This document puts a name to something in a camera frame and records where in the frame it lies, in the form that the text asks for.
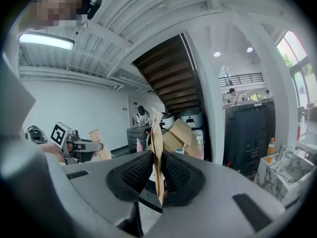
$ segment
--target orange bottle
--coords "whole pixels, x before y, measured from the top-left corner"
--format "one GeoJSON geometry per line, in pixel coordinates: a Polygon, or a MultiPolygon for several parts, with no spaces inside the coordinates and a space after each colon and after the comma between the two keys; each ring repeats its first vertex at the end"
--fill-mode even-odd
{"type": "Polygon", "coordinates": [[[268,144],[268,150],[267,150],[267,158],[265,159],[267,162],[271,163],[272,157],[269,157],[271,154],[274,154],[275,152],[275,142],[274,137],[271,138],[270,143],[268,144]]]}

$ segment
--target ceiling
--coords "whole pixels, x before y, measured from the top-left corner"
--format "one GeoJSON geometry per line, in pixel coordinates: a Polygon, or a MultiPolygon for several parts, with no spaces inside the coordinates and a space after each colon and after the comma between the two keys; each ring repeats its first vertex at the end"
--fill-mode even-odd
{"type": "MultiPolygon", "coordinates": [[[[92,21],[76,27],[51,27],[43,31],[74,40],[72,51],[21,44],[20,78],[86,82],[109,89],[130,86],[136,91],[150,90],[137,68],[130,62],[124,62],[124,58],[155,34],[179,22],[225,12],[227,8],[222,6],[223,1],[266,3],[266,7],[274,8],[274,2],[266,0],[218,1],[218,7],[211,8],[210,0],[103,0],[92,21]]],[[[264,28],[270,35],[276,32],[275,27],[264,25],[264,28]]],[[[249,43],[232,19],[211,22],[201,33],[197,38],[201,38],[211,52],[223,50],[228,56],[235,54],[246,56],[250,61],[257,59],[256,51],[251,54],[245,52],[249,43]]],[[[140,55],[147,50],[139,51],[140,55]]],[[[212,59],[213,66],[218,66],[227,64],[228,57],[222,56],[217,61],[212,59]]]]}

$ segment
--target balcony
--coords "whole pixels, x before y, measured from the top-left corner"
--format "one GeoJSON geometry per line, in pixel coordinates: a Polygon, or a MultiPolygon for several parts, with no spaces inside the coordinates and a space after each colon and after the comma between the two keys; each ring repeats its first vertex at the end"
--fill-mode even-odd
{"type": "Polygon", "coordinates": [[[241,74],[218,79],[220,87],[264,82],[262,73],[241,74]]]}

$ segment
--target white column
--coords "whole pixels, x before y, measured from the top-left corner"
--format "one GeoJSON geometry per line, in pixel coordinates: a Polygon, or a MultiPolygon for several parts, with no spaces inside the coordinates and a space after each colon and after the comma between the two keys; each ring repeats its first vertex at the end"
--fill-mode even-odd
{"type": "Polygon", "coordinates": [[[262,69],[275,102],[275,144],[295,146],[297,135],[297,101],[294,85],[282,55],[267,32],[245,11],[233,10],[234,24],[250,41],[262,62],[262,69]]]}
{"type": "Polygon", "coordinates": [[[193,54],[199,80],[202,86],[208,127],[211,137],[212,162],[222,165],[224,148],[224,124],[222,115],[222,93],[217,76],[208,64],[210,54],[200,45],[200,40],[194,32],[186,34],[188,44],[193,54]]]}

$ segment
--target wooden stair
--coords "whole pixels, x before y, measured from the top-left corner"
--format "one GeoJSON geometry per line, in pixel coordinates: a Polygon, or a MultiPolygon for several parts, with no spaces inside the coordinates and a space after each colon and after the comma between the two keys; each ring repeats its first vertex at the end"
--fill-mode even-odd
{"type": "Polygon", "coordinates": [[[178,117],[182,110],[201,109],[200,85],[180,35],[152,48],[134,61],[166,111],[178,117]]]}

